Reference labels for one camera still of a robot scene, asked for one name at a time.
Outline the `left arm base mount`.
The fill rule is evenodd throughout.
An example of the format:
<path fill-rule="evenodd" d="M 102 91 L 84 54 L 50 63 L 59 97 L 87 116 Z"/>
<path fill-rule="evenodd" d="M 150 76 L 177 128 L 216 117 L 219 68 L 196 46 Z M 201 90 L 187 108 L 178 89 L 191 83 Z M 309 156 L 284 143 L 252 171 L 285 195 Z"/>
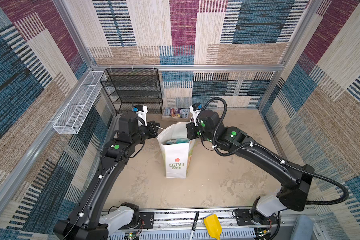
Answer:
<path fill-rule="evenodd" d="M 133 230 L 137 229 L 153 229 L 155 220 L 154 212 L 140 212 L 139 215 L 134 215 L 131 228 Z"/>

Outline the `teal snack packet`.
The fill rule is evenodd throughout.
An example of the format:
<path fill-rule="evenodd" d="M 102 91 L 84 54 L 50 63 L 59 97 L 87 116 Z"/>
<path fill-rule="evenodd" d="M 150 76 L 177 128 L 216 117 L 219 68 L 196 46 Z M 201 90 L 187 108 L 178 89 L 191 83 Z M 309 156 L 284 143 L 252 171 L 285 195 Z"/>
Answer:
<path fill-rule="evenodd" d="M 187 144 L 189 143 L 190 140 L 187 138 L 183 138 L 183 139 L 173 139 L 173 140 L 167 140 L 165 141 L 164 145 L 175 145 L 175 144 Z"/>

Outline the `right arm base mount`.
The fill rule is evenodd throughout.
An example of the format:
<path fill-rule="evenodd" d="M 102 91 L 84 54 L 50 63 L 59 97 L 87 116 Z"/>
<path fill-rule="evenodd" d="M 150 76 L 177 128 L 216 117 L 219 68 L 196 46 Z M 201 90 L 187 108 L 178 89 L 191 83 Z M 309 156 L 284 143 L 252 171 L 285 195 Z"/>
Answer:
<path fill-rule="evenodd" d="M 272 214 L 270 217 L 255 212 L 251 213 L 251 209 L 234 209 L 232 212 L 233 217 L 236 219 L 238 226 L 251 226 L 251 225 L 267 225 L 276 226 L 279 223 L 278 214 Z"/>

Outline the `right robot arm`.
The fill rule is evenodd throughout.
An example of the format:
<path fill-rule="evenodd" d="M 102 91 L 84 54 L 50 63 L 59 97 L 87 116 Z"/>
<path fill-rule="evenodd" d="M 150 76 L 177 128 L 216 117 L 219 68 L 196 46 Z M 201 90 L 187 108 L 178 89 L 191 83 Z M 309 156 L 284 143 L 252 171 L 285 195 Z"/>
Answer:
<path fill-rule="evenodd" d="M 262 221 L 283 210 L 301 212 L 306 205 L 336 205 L 349 198 L 348 189 L 341 183 L 315 173 L 310 165 L 298 165 L 290 162 L 268 148 L 256 142 L 247 133 L 237 127 L 226 127 L 223 120 L 228 106 L 224 99 L 216 97 L 207 101 L 223 103 L 224 109 L 220 116 L 209 110 L 207 106 L 196 103 L 190 106 L 194 121 L 186 125 L 187 137 L 190 140 L 201 139 L 212 143 L 212 150 L 221 157 L 236 155 L 253 163 L 274 177 L 280 184 L 278 192 L 265 197 L 258 197 L 249 210 L 251 221 L 260 225 Z M 330 201 L 309 201 L 308 194 L 314 178 L 338 187 L 343 194 Z"/>

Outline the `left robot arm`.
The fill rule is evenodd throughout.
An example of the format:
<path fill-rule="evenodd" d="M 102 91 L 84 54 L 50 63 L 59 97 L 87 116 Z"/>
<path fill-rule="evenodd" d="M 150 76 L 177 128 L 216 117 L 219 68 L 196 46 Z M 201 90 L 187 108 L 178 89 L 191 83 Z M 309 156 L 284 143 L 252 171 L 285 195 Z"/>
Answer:
<path fill-rule="evenodd" d="M 129 159 L 138 153 L 136 146 L 156 138 L 159 128 L 159 123 L 145 123 L 133 111 L 121 115 L 118 129 L 104 144 L 96 174 L 83 197 L 68 218 L 57 221 L 54 226 L 54 234 L 60 240 L 107 240 L 123 227 L 139 227 L 141 219 L 137 205 L 123 203 L 106 216 L 102 216 L 102 211 L 116 179 Z"/>

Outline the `white paper bag with illustration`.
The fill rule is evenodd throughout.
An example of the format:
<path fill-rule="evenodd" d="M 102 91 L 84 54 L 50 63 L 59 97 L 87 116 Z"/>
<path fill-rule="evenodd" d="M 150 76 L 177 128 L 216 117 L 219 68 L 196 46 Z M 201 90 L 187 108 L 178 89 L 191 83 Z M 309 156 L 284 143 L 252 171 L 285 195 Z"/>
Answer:
<path fill-rule="evenodd" d="M 157 140 L 165 162 L 166 177 L 185 179 L 191 162 L 195 140 L 187 144 L 164 145 L 165 141 L 187 138 L 186 122 L 173 124 L 159 133 Z"/>

